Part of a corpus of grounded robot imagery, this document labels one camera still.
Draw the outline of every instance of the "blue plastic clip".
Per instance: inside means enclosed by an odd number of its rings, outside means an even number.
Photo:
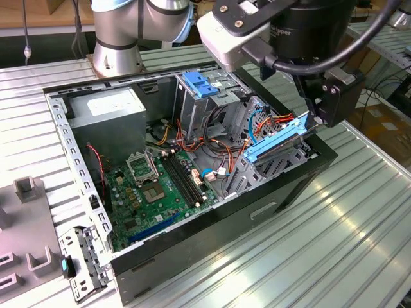
[[[287,141],[289,138],[296,135],[304,135],[307,132],[307,128],[305,127],[307,118],[308,114],[289,122],[286,128],[283,128],[275,135],[265,137],[263,140],[251,146],[244,153],[244,157],[249,162],[256,162],[261,155],[271,151],[281,143]]]
[[[219,93],[217,88],[214,88],[209,84],[207,78],[201,75],[199,72],[187,72],[183,73],[182,77],[184,81],[193,89],[197,96],[200,98],[206,98],[214,94]]]

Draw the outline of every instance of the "cable connector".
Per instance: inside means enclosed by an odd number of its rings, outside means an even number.
[[[274,55],[274,48],[261,37],[254,37],[241,47],[241,52],[258,66],[272,67],[278,57]]]
[[[26,59],[30,59],[30,57],[31,57],[31,48],[30,48],[30,46],[26,46],[24,48],[24,56],[26,57]]]

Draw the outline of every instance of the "slotted metal surface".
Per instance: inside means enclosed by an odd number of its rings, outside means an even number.
[[[347,34],[358,38],[369,25],[368,22],[350,24]],[[406,47],[411,46],[411,30],[399,31],[391,26],[384,26],[368,46],[402,69],[411,66],[411,56],[404,52]]]
[[[150,70],[206,58],[200,46],[143,53]],[[89,220],[40,89],[93,78],[84,60],[0,70],[0,185],[41,177],[59,235]],[[280,74],[263,84],[305,110]],[[348,124],[319,136],[338,158],[290,208],[128,307],[395,307],[411,287],[411,177]],[[75,306],[60,277],[3,306],[62,304]],[[115,285],[81,306],[119,307]]]

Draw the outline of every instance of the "cardboard box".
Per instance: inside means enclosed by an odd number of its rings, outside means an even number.
[[[51,15],[63,2],[64,0],[26,0],[26,13]],[[18,0],[0,0],[0,7],[22,10],[22,3]]]
[[[348,121],[360,126],[363,108]],[[361,132],[404,167],[411,166],[411,125],[384,104],[367,107]]]

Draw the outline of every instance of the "sticker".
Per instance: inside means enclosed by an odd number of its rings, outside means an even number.
[[[211,84],[214,88],[218,88],[218,87],[222,87],[223,85],[221,84],[221,82],[214,82]]]
[[[382,117],[383,114],[381,113],[381,111],[379,111],[378,109],[371,109],[368,110],[368,112],[373,116],[373,117]]]
[[[225,175],[226,170],[227,170],[226,168],[220,167],[218,168],[217,173],[219,175]]]
[[[385,122],[382,123],[382,125],[387,129],[387,130],[397,130],[397,126],[395,126],[394,124],[392,124],[391,122]]]
[[[87,102],[87,106],[89,107],[91,114],[95,117],[130,108],[132,103],[133,101],[130,100],[129,94],[123,98],[121,94],[118,94],[115,98],[113,96],[107,96],[105,98],[90,99]]]

